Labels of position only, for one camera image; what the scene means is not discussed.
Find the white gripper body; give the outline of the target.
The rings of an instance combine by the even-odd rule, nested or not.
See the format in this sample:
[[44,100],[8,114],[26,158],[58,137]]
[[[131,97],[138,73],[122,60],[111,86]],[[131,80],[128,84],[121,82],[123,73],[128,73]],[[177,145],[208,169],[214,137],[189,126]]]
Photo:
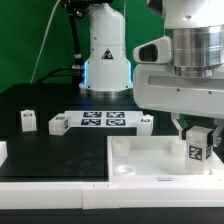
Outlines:
[[183,78],[170,65],[139,64],[133,94],[142,109],[224,119],[224,65],[210,78]]

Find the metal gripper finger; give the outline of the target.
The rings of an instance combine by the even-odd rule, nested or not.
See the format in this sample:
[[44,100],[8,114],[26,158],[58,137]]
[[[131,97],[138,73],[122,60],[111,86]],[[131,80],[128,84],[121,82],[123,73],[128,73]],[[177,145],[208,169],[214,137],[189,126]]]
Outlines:
[[213,136],[213,146],[218,147],[220,143],[222,142],[221,133],[224,129],[224,120],[215,120],[214,124],[216,125],[216,128],[212,134]]
[[173,124],[175,125],[176,129],[178,130],[179,139],[183,140],[184,129],[187,127],[187,123],[184,117],[179,113],[172,113],[171,120]]

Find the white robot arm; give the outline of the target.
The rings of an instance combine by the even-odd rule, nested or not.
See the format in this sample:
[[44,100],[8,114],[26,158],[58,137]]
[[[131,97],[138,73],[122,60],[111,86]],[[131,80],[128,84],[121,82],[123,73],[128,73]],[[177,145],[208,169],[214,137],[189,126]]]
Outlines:
[[141,109],[213,118],[207,142],[224,129],[224,0],[145,0],[165,20],[163,36],[126,60],[125,20],[109,4],[92,2],[91,53],[81,90],[95,96],[133,91]]

